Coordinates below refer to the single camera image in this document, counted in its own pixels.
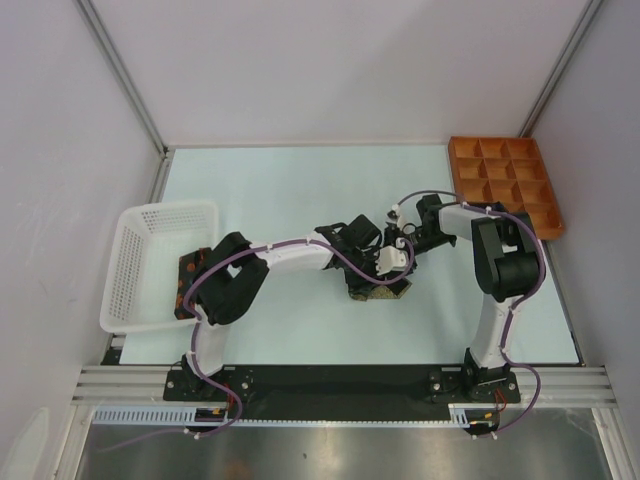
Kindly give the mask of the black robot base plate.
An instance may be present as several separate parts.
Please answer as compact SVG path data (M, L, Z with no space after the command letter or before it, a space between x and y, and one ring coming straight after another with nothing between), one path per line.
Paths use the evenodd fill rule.
M169 370L163 396L169 401L227 399L227 389L246 403L270 393L391 394L436 403L516 404L514 372L492 380L460 365L227 365L203 379L187 364Z

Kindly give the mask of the olive gold patterned tie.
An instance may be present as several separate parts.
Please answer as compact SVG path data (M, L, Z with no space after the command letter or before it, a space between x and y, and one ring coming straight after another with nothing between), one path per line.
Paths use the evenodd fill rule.
M377 299L372 300L397 300L400 299L412 286L412 283L406 279L400 280L388 286L382 286L381 291Z

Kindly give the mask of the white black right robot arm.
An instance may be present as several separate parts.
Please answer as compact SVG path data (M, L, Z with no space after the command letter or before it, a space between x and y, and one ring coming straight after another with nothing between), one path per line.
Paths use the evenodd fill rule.
M508 380L509 332L520 305L546 278L544 254L529 215L501 202L445 203L445 193L418 191L421 225L415 233L430 248L465 239L471 242L476 283L484 294L478 328L466 349L461 388L473 401L484 401Z

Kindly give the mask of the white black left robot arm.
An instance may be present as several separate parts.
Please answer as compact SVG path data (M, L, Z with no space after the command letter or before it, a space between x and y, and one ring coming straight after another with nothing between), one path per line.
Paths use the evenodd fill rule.
M408 266L406 242L383 242L366 216L349 224L319 226L304 239L258 245L241 233L226 235L215 248L203 247L178 260L174 315L198 320L185 354L191 369L186 387L197 398L214 397L230 325L247 313L270 274L340 269L348 292L367 298Z

